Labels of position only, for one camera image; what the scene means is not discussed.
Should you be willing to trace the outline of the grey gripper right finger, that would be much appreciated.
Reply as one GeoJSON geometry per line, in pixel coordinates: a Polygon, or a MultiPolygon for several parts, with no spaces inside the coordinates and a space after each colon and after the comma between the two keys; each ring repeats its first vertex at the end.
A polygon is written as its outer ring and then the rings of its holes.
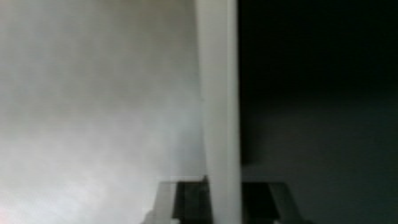
{"type": "Polygon", "coordinates": [[[312,224],[300,214],[287,185],[284,183],[271,183],[270,192],[279,213],[273,224],[312,224]]]}

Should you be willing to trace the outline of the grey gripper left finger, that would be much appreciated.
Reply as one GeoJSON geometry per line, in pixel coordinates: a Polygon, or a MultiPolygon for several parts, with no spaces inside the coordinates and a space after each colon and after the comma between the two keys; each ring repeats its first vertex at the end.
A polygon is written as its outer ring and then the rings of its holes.
{"type": "Polygon", "coordinates": [[[172,217],[176,199],[176,183],[161,182],[158,185],[154,206],[145,214],[140,224],[177,224],[177,219],[172,217]]]}

